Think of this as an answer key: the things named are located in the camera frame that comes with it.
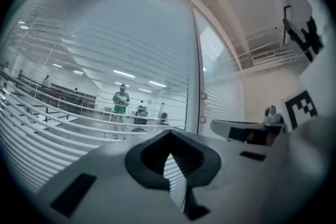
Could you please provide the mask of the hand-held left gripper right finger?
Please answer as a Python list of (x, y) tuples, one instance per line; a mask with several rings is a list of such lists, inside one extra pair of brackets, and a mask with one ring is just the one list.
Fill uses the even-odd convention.
[(182, 212), (203, 224), (336, 224), (336, 115), (319, 116), (271, 147), (217, 141), (213, 181), (187, 190), (171, 182)]

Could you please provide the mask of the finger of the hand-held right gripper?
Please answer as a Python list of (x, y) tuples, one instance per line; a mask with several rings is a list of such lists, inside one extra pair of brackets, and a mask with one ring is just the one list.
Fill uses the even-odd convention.
[(261, 123), (213, 120), (211, 130), (230, 142), (273, 145), (275, 141), (275, 133)]

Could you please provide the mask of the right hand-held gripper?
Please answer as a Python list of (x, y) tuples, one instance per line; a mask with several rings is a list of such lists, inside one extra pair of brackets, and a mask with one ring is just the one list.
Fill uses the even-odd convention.
[(309, 61), (299, 77), (303, 90), (281, 100), (278, 107), (269, 106), (263, 124), (283, 125), (292, 132), (313, 118), (336, 114), (336, 32), (333, 24), (319, 28), (313, 18), (301, 30), (289, 22), (287, 31)]

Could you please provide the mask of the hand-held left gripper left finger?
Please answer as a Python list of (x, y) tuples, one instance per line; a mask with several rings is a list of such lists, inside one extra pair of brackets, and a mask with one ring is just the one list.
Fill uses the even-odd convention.
[(142, 134), (107, 143), (52, 177), (39, 191), (51, 224), (188, 224), (163, 176), (171, 135)]

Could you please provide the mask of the wide white slatted blinds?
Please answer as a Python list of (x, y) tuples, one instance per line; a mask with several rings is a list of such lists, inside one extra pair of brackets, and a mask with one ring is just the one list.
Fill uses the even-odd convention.
[[(35, 194), (92, 149), (143, 133), (132, 132), (141, 100), (145, 133), (197, 132), (196, 54), (187, 0), (24, 0), (0, 48), (0, 151), (18, 185)], [(125, 132), (113, 120), (121, 84)]]

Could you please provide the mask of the white air vent grille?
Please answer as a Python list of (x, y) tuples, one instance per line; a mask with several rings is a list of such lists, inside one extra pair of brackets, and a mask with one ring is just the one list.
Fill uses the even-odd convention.
[(275, 50), (266, 51), (258, 55), (252, 56), (253, 63), (263, 61), (276, 56)]

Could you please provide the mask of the black framed pendant light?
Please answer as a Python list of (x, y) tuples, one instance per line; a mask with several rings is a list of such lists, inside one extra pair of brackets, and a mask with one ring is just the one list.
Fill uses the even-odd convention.
[(282, 20), (284, 31), (283, 31), (283, 45), (288, 45), (290, 43), (290, 35), (287, 31), (289, 28), (289, 22), (292, 21), (292, 6), (287, 5), (283, 8), (284, 11), (284, 18)]

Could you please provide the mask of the white horizontal pipe bundle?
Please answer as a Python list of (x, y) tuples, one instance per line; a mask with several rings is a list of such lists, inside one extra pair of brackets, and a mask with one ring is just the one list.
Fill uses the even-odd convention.
[[(238, 54), (242, 69), (249, 69), (300, 57), (299, 47), (291, 40), (288, 45), (283, 45), (283, 37), (284, 28), (278, 26), (249, 34), (244, 40), (236, 37), (232, 38), (231, 41)], [(275, 57), (253, 63), (252, 56), (270, 50), (275, 50)]]

